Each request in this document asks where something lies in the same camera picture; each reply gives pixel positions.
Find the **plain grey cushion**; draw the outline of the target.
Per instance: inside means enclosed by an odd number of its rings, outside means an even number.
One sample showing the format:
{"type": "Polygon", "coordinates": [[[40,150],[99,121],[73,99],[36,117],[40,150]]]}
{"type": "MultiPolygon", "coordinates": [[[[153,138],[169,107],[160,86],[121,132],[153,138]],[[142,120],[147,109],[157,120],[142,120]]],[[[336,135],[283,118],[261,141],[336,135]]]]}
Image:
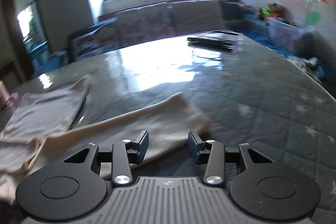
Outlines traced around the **plain grey cushion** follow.
{"type": "Polygon", "coordinates": [[[176,35],[226,28],[218,0],[173,2],[171,6],[176,35]]]}

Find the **plush toy pile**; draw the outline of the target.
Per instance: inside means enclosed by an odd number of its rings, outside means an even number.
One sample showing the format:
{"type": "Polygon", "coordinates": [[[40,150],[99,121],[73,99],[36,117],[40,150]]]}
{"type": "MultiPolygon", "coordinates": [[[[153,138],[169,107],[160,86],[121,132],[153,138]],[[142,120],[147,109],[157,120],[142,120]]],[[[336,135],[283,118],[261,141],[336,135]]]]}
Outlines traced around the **plush toy pile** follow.
{"type": "Polygon", "coordinates": [[[272,2],[267,6],[260,7],[258,17],[262,20],[267,20],[268,18],[286,19],[287,12],[283,5],[272,2]]]}

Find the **middle butterfly print cushion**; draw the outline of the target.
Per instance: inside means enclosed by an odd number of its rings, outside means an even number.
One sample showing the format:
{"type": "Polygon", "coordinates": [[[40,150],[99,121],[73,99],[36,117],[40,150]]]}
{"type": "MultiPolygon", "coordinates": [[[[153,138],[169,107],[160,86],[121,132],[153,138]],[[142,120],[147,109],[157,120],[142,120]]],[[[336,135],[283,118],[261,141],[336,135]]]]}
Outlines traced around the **middle butterfly print cushion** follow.
{"type": "Polygon", "coordinates": [[[175,36],[171,5],[166,2],[119,12],[117,25],[123,47],[175,36]]]}

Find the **left butterfly print cushion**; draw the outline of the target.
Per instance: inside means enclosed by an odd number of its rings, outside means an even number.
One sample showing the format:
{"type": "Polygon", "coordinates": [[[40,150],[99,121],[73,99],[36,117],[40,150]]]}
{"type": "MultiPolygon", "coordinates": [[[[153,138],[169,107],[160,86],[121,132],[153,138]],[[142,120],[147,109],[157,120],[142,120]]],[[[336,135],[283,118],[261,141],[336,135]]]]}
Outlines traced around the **left butterfly print cushion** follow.
{"type": "Polygon", "coordinates": [[[106,23],[96,30],[71,40],[74,61],[101,55],[120,48],[120,37],[113,23],[106,23]]]}

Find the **black remote control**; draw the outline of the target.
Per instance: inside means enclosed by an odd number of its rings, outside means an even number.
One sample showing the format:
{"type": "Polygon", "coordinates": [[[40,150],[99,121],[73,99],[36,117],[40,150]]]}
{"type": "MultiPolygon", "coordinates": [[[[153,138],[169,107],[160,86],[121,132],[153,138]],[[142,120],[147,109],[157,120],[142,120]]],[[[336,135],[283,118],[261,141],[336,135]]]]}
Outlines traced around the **black remote control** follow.
{"type": "Polygon", "coordinates": [[[206,50],[232,51],[236,48],[236,40],[229,39],[220,33],[188,36],[187,41],[189,47],[206,50]]]}

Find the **clear plastic storage box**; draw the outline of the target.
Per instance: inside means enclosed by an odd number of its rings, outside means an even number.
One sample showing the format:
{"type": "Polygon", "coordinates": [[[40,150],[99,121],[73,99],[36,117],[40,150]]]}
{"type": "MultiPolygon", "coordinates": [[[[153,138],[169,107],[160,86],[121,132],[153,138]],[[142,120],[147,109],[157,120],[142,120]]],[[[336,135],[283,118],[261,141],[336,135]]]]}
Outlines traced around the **clear plastic storage box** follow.
{"type": "Polygon", "coordinates": [[[269,36],[272,42],[294,55],[303,55],[310,50],[313,35],[304,28],[298,28],[275,18],[268,20],[269,36]]]}

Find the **dark blue sofa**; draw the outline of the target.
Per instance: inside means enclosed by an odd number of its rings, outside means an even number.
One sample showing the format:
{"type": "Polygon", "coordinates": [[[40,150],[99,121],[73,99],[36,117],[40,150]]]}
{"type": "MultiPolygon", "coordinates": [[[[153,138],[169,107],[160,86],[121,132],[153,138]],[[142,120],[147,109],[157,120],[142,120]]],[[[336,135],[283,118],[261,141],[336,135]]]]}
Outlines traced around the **dark blue sofa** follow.
{"type": "Polygon", "coordinates": [[[154,40],[205,31],[252,31],[268,35],[268,24],[240,2],[194,0],[160,2],[118,12],[68,36],[70,62],[154,40]]]}

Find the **pink cartoon water bottle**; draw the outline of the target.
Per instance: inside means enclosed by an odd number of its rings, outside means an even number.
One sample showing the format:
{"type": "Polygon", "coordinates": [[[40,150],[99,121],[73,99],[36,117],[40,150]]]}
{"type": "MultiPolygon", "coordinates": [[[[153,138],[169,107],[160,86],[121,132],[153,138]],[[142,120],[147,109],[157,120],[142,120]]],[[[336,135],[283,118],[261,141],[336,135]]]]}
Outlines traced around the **pink cartoon water bottle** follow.
{"type": "Polygon", "coordinates": [[[0,81],[0,109],[4,109],[10,100],[10,94],[3,81],[0,81]]]}

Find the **butterfly print cushion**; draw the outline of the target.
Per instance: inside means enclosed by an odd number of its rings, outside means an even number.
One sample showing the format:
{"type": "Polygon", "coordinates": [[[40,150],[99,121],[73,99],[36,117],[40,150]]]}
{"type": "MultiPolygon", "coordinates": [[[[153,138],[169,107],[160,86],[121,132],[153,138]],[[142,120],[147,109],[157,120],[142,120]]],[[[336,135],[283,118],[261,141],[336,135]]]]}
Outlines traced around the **butterfly print cushion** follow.
{"type": "Polygon", "coordinates": [[[120,37],[113,23],[106,23],[96,30],[71,40],[74,61],[101,55],[120,48],[120,37]]]}
{"type": "Polygon", "coordinates": [[[123,47],[175,36],[171,5],[166,2],[119,12],[117,25],[123,47]]]}

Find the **cream knit sweater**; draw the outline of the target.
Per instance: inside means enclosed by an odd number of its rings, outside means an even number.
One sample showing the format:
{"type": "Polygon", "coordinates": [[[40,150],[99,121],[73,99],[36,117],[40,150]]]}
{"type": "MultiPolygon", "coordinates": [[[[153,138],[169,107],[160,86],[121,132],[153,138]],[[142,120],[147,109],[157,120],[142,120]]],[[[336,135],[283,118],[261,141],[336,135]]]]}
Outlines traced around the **cream knit sweater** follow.
{"type": "Polygon", "coordinates": [[[26,93],[1,111],[1,201],[13,203],[18,184],[29,174],[88,143],[111,147],[146,130],[145,162],[182,147],[189,132],[205,133],[210,119],[181,93],[101,122],[72,127],[92,86],[84,76],[52,92],[26,93]]]}

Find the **blue plastic drawer unit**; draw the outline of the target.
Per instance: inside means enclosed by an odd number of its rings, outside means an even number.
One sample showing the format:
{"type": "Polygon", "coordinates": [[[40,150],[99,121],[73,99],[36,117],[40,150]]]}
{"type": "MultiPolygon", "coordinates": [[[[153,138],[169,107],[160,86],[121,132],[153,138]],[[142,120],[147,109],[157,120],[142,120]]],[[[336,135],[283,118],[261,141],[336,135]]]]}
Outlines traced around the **blue plastic drawer unit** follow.
{"type": "Polygon", "coordinates": [[[41,67],[49,59],[50,53],[48,41],[39,44],[34,44],[33,42],[29,41],[25,44],[25,47],[32,62],[34,71],[41,69],[41,67]]]}

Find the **grey quilted star tablecloth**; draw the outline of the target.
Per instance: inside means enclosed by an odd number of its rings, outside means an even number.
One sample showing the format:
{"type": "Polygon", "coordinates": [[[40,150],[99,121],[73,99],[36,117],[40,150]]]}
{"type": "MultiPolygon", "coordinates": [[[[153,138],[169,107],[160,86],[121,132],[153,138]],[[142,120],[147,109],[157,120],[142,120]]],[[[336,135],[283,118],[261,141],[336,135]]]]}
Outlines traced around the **grey quilted star tablecloth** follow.
{"type": "Polygon", "coordinates": [[[335,100],[287,59],[249,38],[236,52],[157,40],[74,62],[49,73],[51,89],[94,77],[80,124],[157,103],[177,92],[212,120],[209,135],[229,147],[252,144],[313,177],[316,223],[335,223],[335,100]]]}

